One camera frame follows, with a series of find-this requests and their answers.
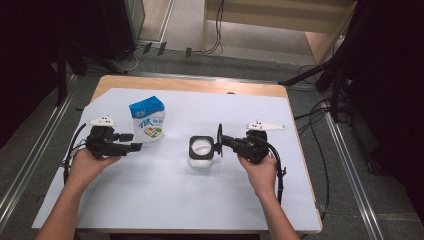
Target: table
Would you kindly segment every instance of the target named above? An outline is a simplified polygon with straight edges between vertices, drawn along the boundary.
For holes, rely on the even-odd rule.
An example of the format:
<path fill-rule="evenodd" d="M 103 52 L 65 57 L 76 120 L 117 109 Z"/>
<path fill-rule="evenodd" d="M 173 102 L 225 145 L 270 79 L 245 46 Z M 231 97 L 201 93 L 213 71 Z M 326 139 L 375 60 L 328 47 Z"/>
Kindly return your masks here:
<path fill-rule="evenodd" d="M 202 49 L 207 20 L 216 20 L 221 1 L 205 0 Z M 321 64 L 347 30 L 357 2 L 353 0 L 226 0 L 223 22 L 305 31 L 317 64 Z"/>
<path fill-rule="evenodd" d="M 190 136 L 215 138 L 218 123 L 222 122 L 225 135 L 243 137 L 246 124 L 250 123 L 246 119 L 254 120 L 256 116 L 240 109 L 249 106 L 257 110 L 259 106 L 263 117 L 260 120 L 269 121 L 272 120 L 269 116 L 273 116 L 286 126 L 284 134 L 268 133 L 268 140 L 274 143 L 288 170 L 284 177 L 283 208 L 295 230 L 301 233 L 321 231 L 322 223 L 315 208 L 315 197 L 284 87 L 219 79 L 104 76 L 92 103 L 83 112 L 80 125 L 99 114 L 109 113 L 117 122 L 116 132 L 131 132 L 128 105 L 152 94 L 165 104 L 165 136 L 154 146 L 128 154 L 90 184 L 81 200 L 79 230 L 266 233 L 260 203 L 231 149 L 223 149 L 223 158 L 215 154 L 208 169 L 191 168 L 188 163 Z M 202 114 L 205 107 L 210 114 Z M 88 132 L 87 128 L 81 131 L 78 139 L 87 136 Z M 44 223 L 63 187 L 62 182 L 62 169 L 59 169 L 33 228 L 40 228 Z"/>

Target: white tabletop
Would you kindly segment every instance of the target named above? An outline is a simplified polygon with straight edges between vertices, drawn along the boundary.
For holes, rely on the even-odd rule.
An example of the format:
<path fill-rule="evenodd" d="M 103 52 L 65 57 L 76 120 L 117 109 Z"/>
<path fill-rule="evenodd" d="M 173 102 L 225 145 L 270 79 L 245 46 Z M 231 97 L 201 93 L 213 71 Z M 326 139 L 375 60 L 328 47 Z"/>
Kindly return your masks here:
<path fill-rule="evenodd" d="M 189 164 L 189 139 L 223 134 L 242 138 L 246 125 L 261 120 L 284 125 L 269 131 L 284 177 L 282 206 L 294 229 L 321 231 L 322 225 L 287 98 L 179 91 L 111 89 L 84 109 L 80 125 L 112 117 L 117 133 L 133 133 L 128 106 L 151 96 L 165 105 L 164 137 L 156 145 L 129 153 L 107 168 L 81 200 L 78 228 L 99 232 L 264 232 L 260 203 L 236 154 L 223 147 L 207 169 Z M 78 141 L 90 131 L 86 127 Z M 59 168 L 33 223 L 41 228 L 63 188 Z"/>

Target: gray floor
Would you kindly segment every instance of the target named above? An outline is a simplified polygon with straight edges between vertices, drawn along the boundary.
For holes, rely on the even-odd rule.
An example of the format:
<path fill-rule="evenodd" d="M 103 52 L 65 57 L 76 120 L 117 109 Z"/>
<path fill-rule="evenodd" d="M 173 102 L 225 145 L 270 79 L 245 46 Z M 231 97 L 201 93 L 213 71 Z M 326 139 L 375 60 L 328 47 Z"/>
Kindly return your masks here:
<path fill-rule="evenodd" d="M 267 84 L 275 84 L 275 81 L 296 76 L 301 65 L 294 63 L 290 58 L 282 58 L 279 62 L 273 62 L 243 59 L 241 55 L 237 55 L 237 58 L 199 55 L 185 58 L 184 53 L 174 51 L 167 51 L 161 57 L 156 54 L 156 49 L 145 55 L 138 52 L 139 65 L 130 71 L 129 75 L 165 73 L 245 79 L 251 82 L 262 81 Z M 85 77 L 77 77 L 77 91 L 9 221 L 0 233 L 0 239 L 33 239 L 37 232 L 31 229 L 31 225 L 79 122 L 81 112 L 75 109 L 84 108 L 89 103 L 98 80 L 101 76 L 108 74 L 106 70 L 90 60 L 87 60 L 87 63 L 89 72 Z M 130 68 L 134 66 L 135 61 L 132 56 L 129 56 L 120 64 Z M 304 82 L 299 83 L 299 86 L 288 88 L 288 94 L 295 116 L 309 112 L 312 106 L 321 99 L 311 85 Z M 0 149 L 0 161 L 2 162 L 0 196 L 2 198 L 18 174 L 50 114 L 54 111 L 55 97 L 56 92 L 52 92 L 22 124 L 8 144 Z M 300 127 L 304 123 L 305 121 L 298 121 L 296 124 Z M 348 125 L 340 124 L 339 126 L 360 180 L 376 212 L 385 239 L 424 239 L 423 225 L 418 220 L 403 186 L 391 177 L 369 173 L 364 153 L 359 147 L 355 133 Z M 323 231 L 319 234 L 309 235 L 305 239 L 369 239 L 326 121 L 322 119 L 315 123 L 314 129 L 317 131 L 327 160 L 330 204 L 328 213 L 323 220 Z M 326 199 L 325 175 L 317 144 L 310 130 L 302 134 L 300 140 L 316 198 L 320 204 L 323 204 Z M 263 235 L 262 238 L 268 239 L 269 236 Z M 109 239 L 109 237 L 105 234 L 84 233 L 82 239 Z"/>

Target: person's left hand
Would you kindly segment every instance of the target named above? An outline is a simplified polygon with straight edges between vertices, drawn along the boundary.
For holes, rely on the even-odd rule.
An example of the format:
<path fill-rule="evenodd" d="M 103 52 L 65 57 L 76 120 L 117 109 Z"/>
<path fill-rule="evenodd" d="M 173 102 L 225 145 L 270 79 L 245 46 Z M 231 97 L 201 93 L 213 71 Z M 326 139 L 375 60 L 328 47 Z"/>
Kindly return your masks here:
<path fill-rule="evenodd" d="M 71 171 L 66 184 L 73 185 L 84 191 L 88 185 L 109 165 L 117 162 L 121 157 L 95 158 L 87 148 L 75 154 Z"/>

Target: milk carton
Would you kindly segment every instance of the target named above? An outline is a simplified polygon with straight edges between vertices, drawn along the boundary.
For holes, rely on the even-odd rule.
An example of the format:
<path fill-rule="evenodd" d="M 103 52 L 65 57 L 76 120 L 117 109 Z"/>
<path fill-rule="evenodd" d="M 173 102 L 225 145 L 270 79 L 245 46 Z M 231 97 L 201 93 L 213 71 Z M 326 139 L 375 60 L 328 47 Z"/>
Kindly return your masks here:
<path fill-rule="evenodd" d="M 155 96 L 129 106 L 134 124 L 134 142 L 149 147 L 163 136 L 165 106 Z"/>

